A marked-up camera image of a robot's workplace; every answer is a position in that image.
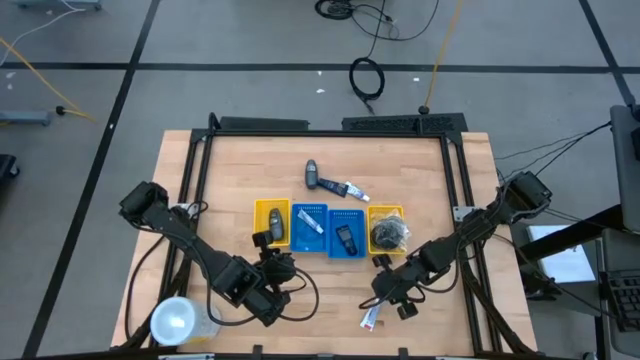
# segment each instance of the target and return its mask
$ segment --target blue bin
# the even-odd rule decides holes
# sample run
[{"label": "blue bin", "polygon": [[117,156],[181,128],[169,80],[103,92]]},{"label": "blue bin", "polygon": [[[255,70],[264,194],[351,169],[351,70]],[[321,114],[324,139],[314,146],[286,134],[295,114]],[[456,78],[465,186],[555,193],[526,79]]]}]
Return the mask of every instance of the blue bin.
[{"label": "blue bin", "polygon": [[[333,259],[361,259],[367,255],[367,234],[364,223],[364,211],[362,210],[331,210],[329,211],[329,257]],[[336,229],[349,225],[351,236],[355,242],[358,253],[349,256]]]},{"label": "blue bin", "polygon": [[[322,234],[312,229],[298,217],[304,210],[324,230]],[[291,207],[291,251],[326,252],[329,234],[329,207],[327,204],[293,204]]]}]

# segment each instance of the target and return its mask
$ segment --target floor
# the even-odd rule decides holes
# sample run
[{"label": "floor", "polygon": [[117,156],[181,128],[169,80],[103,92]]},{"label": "floor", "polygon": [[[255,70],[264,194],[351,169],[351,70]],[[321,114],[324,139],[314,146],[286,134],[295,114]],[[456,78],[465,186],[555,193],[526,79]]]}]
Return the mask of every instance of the floor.
[{"label": "floor", "polygon": [[[22,167],[0,198],[0,358],[20,357],[25,348],[52,355],[109,346],[136,239],[117,201],[151,177],[164,130],[202,127],[210,111],[307,119],[313,129],[339,129],[343,117],[368,114],[347,70],[372,39],[351,21],[319,17],[313,0],[103,3],[100,12],[72,14],[18,45],[99,123],[65,116],[48,127],[0,128],[0,153],[16,155]],[[409,36],[434,4],[389,0],[386,10]],[[454,8],[442,0],[429,30],[413,41],[378,41],[372,58],[398,66],[372,103],[377,115],[415,113],[424,102]],[[55,1],[29,9],[4,1],[0,36],[11,41],[63,11]],[[640,96],[640,38],[630,36],[640,31],[639,11],[634,0],[466,0],[432,111],[464,112],[471,131],[489,133],[496,156],[603,124],[609,107],[624,103],[625,84]],[[361,21],[375,28],[375,20]],[[0,108],[60,105],[16,61],[9,57],[0,68]],[[359,72],[357,81],[375,88],[375,73]],[[534,158],[497,163],[506,174]],[[619,201],[608,131],[541,177],[554,192],[553,207],[578,217]],[[66,276],[54,279],[62,286],[57,301],[46,302],[54,304],[48,323],[34,327],[63,246],[66,254],[74,250]],[[565,357],[594,350],[592,318],[548,304],[530,309],[540,350]]]}]

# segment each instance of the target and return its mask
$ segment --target wooden tabletop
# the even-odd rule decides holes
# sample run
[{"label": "wooden tabletop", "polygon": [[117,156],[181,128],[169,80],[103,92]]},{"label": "wooden tabletop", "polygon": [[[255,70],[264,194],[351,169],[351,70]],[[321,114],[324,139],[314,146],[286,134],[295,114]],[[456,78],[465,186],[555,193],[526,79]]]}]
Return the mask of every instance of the wooden tabletop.
[{"label": "wooden tabletop", "polygon": [[[153,181],[177,199],[189,131],[164,134]],[[495,198],[498,185],[487,134],[463,134],[467,166],[476,204],[484,206]],[[455,150],[453,168],[462,202]],[[213,142],[204,200],[210,205],[200,220],[198,234],[209,245],[248,261],[258,260],[251,241],[255,199],[289,198],[296,202],[322,202],[329,208],[366,209],[367,203],[353,197],[340,198],[324,190],[310,191],[304,185],[304,165],[315,159],[321,176],[335,181],[351,181],[370,197],[371,204],[400,204],[412,233],[408,248],[449,235],[452,230],[449,199],[439,141],[404,138],[320,138],[320,137],[218,137]],[[199,168],[196,159],[190,194],[195,192]],[[508,229],[498,232],[509,236]],[[132,259],[132,268],[155,242],[157,236],[141,233]],[[142,266],[133,291],[132,327],[137,327],[153,308],[166,258],[167,242]],[[487,268],[496,307],[525,344],[536,348],[533,328],[513,249],[492,239],[485,247]],[[382,306],[373,332],[359,326],[364,311],[358,304],[373,295],[371,281],[378,273],[370,256],[360,260],[331,260],[326,254],[294,253],[296,265],[314,278],[320,289],[320,307],[314,318],[302,323],[278,320],[266,328],[259,321],[240,327],[224,327],[210,342],[189,344],[182,351],[248,353],[254,344],[265,353],[397,354],[407,347],[411,355],[473,355],[462,285],[447,294],[427,294],[418,304],[420,313],[401,321],[394,306]],[[394,264],[403,263],[395,257]],[[445,288],[454,271],[433,285]],[[293,280],[285,288],[299,286]],[[188,297],[204,303],[207,287],[195,267],[191,272]],[[235,309],[213,296],[224,320],[239,320],[249,313]],[[310,286],[292,294],[285,314],[301,317],[314,304]],[[485,349],[489,349],[486,319],[480,314]],[[112,343],[124,342],[124,298]]]}]

